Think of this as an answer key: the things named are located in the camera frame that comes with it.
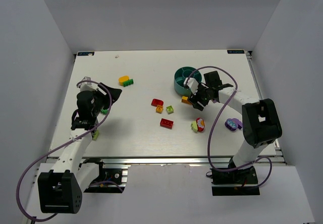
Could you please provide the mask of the yellow rounded lego brick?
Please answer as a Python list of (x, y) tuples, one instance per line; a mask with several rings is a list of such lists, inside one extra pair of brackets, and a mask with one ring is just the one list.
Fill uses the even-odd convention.
[(124, 82), (126, 82), (126, 81), (128, 81), (130, 78), (129, 78), (129, 76), (122, 76), (122, 77), (120, 77), (119, 79), (118, 79), (118, 81), (119, 81), (119, 84), (121, 85), (121, 86), (123, 86), (123, 83)]

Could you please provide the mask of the green lego plate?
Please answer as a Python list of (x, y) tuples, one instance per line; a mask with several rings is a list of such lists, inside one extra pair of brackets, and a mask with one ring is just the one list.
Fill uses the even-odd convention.
[(134, 80), (133, 79), (129, 79), (129, 80), (123, 82), (123, 86), (124, 87), (130, 86), (132, 84), (134, 84)]

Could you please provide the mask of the small orange lego brick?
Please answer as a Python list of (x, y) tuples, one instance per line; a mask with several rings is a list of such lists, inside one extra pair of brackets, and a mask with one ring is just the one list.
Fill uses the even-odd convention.
[(162, 105), (157, 105), (156, 106), (156, 112), (157, 113), (161, 114), (163, 112), (163, 110), (164, 110), (164, 107)]

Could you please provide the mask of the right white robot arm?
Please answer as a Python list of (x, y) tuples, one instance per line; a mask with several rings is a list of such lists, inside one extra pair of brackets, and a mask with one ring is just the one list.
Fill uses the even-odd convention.
[(259, 161), (259, 154), (276, 139), (282, 136), (282, 127), (275, 103), (267, 99), (257, 99), (245, 95), (238, 89), (238, 83), (232, 78), (233, 84), (221, 84), (218, 75), (219, 67), (211, 73), (211, 84), (204, 86), (194, 79), (191, 73), (184, 81), (184, 87), (191, 91), (189, 102), (195, 109), (203, 110), (210, 100), (222, 104), (209, 132), (207, 141), (207, 156), (210, 157), (212, 134), (221, 114), (230, 107), (242, 116), (242, 132), (244, 141), (238, 152), (232, 157), (232, 168), (219, 169), (211, 166), (217, 172), (229, 173), (246, 169)]

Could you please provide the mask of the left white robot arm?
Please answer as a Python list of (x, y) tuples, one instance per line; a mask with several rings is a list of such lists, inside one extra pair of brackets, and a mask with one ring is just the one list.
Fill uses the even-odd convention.
[(94, 88), (90, 81), (78, 84), (77, 109), (72, 114), (71, 144), (64, 147), (48, 172), (38, 176), (40, 209), (43, 213), (79, 211), (83, 192), (95, 182), (107, 179), (100, 160), (81, 162), (86, 148), (95, 139), (102, 110), (108, 110), (119, 99), (122, 90), (103, 83)]

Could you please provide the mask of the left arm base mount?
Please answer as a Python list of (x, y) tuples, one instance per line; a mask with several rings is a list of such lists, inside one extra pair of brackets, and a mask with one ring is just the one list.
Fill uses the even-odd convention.
[(122, 193), (125, 187), (122, 187), (123, 170), (120, 167), (106, 166), (103, 159), (88, 158), (79, 164), (79, 170), (87, 163), (96, 164), (99, 175), (85, 189), (85, 193)]

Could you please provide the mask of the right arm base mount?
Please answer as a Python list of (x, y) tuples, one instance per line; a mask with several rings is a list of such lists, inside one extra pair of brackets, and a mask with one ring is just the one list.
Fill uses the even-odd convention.
[(211, 179), (213, 196), (258, 196), (260, 190), (254, 167), (233, 172), (211, 169), (206, 174)]

